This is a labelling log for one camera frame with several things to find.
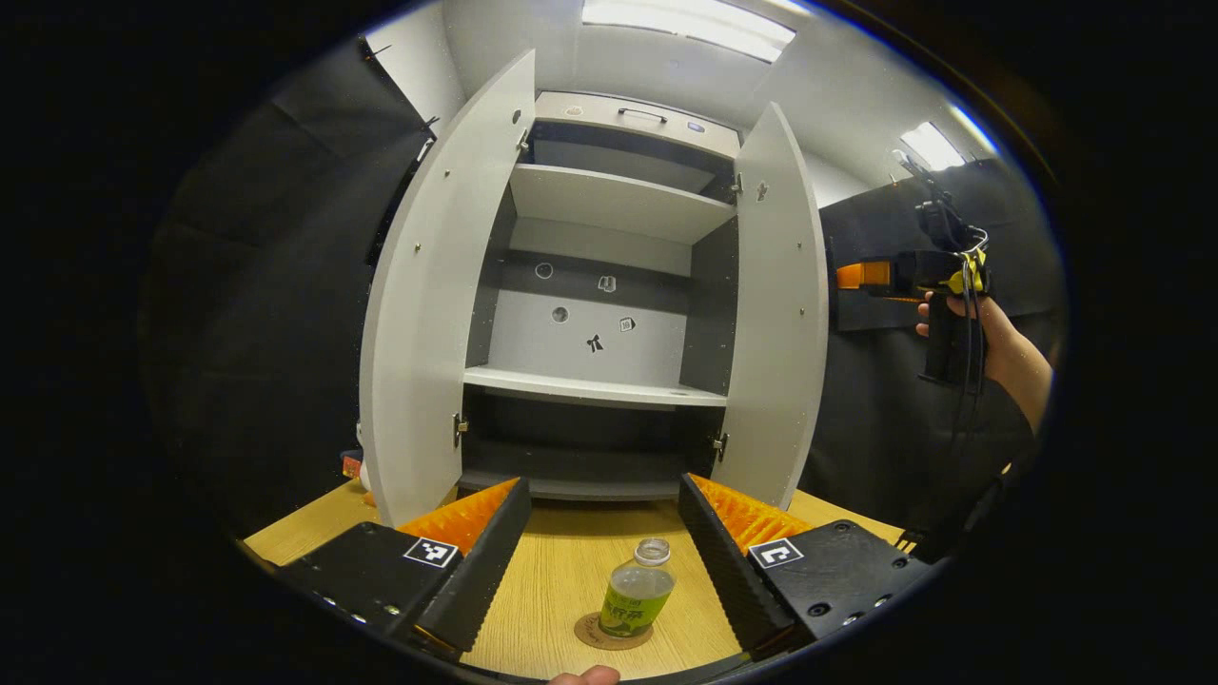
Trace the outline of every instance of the cabinet shelf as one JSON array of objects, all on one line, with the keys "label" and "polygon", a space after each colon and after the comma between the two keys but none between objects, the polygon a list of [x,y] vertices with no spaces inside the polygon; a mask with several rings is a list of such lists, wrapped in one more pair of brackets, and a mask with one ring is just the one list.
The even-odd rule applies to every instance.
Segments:
[{"label": "cabinet shelf", "polygon": [[605,400],[633,402],[639,405],[667,405],[688,407],[726,407],[727,397],[686,388],[685,385],[630,385],[626,383],[605,383],[600,380],[581,380],[577,378],[558,378],[521,373],[488,366],[465,369],[465,383],[501,390],[554,395],[559,397],[580,397],[585,400]]},{"label": "cabinet shelf", "polygon": [[521,217],[611,228],[693,245],[736,207],[646,180],[544,165],[516,165],[512,195]]},{"label": "cabinet shelf", "polygon": [[582,501],[648,501],[677,496],[682,473],[678,453],[635,453],[538,447],[481,441],[466,457],[457,484],[481,490],[518,475],[529,479],[535,497]]}]

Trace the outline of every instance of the cabinet handle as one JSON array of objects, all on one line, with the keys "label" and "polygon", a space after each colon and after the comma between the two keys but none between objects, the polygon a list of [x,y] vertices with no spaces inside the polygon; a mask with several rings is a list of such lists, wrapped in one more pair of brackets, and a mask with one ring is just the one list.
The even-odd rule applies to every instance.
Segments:
[{"label": "cabinet handle", "polygon": [[669,117],[665,117],[664,115],[657,115],[655,112],[644,112],[643,110],[631,110],[630,107],[618,107],[619,115],[625,115],[626,112],[638,112],[641,115],[660,117],[660,123],[669,123]]}]

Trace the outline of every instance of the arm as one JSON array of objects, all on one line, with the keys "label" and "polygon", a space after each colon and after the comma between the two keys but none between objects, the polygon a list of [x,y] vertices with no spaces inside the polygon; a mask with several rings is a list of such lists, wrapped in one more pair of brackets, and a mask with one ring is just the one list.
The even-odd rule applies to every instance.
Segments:
[{"label": "arm", "polygon": [[[949,297],[948,306],[956,316],[965,316],[965,303],[960,297]],[[918,305],[922,316],[929,316],[928,305]],[[977,312],[970,312],[976,318]],[[985,356],[985,375],[1002,386],[1015,400],[1023,417],[1035,434],[1040,430],[1040,421],[1049,403],[1049,390],[1052,388],[1054,369],[1030,340],[1015,329],[998,302],[990,297],[980,297],[982,328],[989,342]],[[928,335],[929,327],[917,324],[920,335]]]}]

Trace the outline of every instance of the ceiling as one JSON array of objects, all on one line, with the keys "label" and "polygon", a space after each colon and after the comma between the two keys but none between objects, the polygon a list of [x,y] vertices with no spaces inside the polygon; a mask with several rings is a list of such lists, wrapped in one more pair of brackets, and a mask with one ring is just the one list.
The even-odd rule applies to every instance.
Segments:
[{"label": "ceiling", "polygon": [[870,186],[907,176],[890,151],[931,121],[966,158],[991,156],[948,111],[946,91],[845,22],[736,0],[797,30],[767,65],[653,30],[583,26],[582,0],[443,0],[449,50],[466,96],[512,57],[537,50],[537,88],[613,93],[749,129],[777,102],[806,152]]}]

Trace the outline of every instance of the plastic bottle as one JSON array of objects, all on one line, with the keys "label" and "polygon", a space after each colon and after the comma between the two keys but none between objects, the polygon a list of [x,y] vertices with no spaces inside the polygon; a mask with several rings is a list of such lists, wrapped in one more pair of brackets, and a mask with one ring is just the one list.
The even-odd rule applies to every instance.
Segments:
[{"label": "plastic bottle", "polygon": [[669,556],[666,540],[648,538],[635,548],[632,559],[613,569],[600,608],[602,633],[611,637],[635,637],[647,631],[676,585],[671,570],[665,567]]}]

